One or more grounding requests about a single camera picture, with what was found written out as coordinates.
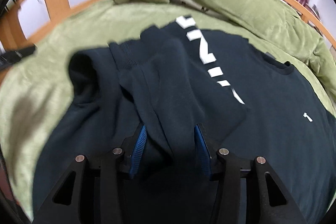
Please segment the dark navy sweatshirt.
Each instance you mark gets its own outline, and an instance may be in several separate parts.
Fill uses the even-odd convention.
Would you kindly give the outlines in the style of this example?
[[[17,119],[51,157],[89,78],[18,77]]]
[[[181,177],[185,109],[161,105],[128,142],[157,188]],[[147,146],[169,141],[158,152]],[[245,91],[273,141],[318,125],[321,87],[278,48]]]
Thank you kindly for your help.
[[[42,149],[35,223],[319,223],[335,194],[335,117],[290,62],[191,17],[75,53],[73,101]],[[194,128],[217,144],[203,174]],[[123,141],[147,142],[134,178]]]

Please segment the green plush bed sheet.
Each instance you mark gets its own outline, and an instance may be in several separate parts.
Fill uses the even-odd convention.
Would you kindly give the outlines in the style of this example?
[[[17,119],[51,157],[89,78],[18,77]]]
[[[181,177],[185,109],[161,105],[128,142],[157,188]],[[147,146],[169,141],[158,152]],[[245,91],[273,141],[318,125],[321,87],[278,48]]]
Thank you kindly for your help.
[[[68,109],[72,85],[71,56],[83,49],[137,38],[151,25],[164,26],[180,15],[192,16],[200,28],[241,35],[259,50],[280,61],[290,61],[311,83],[325,108],[335,113],[334,59],[323,39],[307,25],[280,44],[257,37],[222,15],[185,6],[155,3],[114,4],[100,0],[56,26],[38,42],[37,51],[14,65],[1,84],[1,148],[14,196],[28,219],[33,219],[33,177],[38,157],[52,130]]]

